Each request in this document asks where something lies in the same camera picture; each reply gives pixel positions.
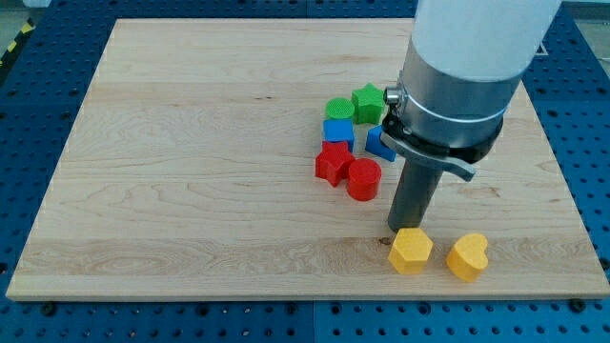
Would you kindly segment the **blue block behind arm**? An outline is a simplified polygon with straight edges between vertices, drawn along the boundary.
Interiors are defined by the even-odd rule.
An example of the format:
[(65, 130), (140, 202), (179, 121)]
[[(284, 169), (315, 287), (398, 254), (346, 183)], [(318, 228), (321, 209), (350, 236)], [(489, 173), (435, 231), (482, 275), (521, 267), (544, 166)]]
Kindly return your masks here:
[(397, 154), (381, 141), (382, 127), (375, 126), (367, 132), (365, 151), (390, 162), (396, 160)]

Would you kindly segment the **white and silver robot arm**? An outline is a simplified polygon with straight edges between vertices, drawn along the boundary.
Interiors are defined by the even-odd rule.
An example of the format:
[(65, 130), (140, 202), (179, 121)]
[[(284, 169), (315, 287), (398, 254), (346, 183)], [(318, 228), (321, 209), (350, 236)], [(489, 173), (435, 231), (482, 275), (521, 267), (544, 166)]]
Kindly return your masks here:
[(386, 89), (382, 142), (404, 177), (465, 181), (493, 146), (559, 0), (420, 0), (403, 67)]

